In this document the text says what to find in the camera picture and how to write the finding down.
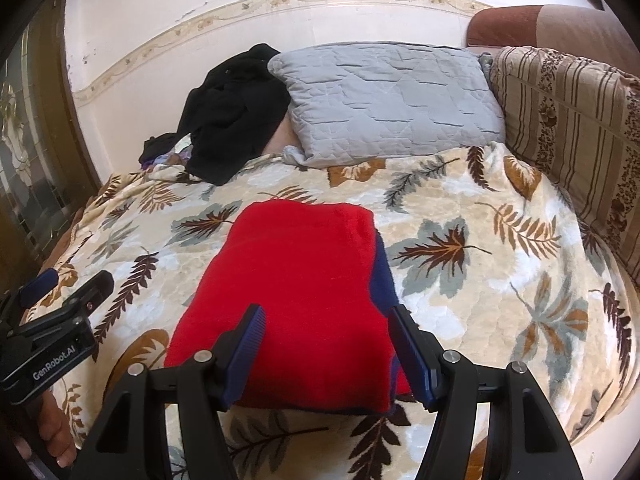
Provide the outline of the person left hand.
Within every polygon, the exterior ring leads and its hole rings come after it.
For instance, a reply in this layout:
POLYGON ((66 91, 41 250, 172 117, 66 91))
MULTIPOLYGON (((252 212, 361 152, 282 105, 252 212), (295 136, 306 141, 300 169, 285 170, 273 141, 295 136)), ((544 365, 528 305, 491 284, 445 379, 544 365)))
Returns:
POLYGON ((31 460, 34 456, 48 456, 62 469, 72 466, 77 457, 75 440, 67 416, 58 406, 53 393, 44 390, 29 407, 28 414, 37 426, 38 441, 44 451, 34 451, 22 434, 13 431, 10 433, 11 441, 21 458, 31 460))

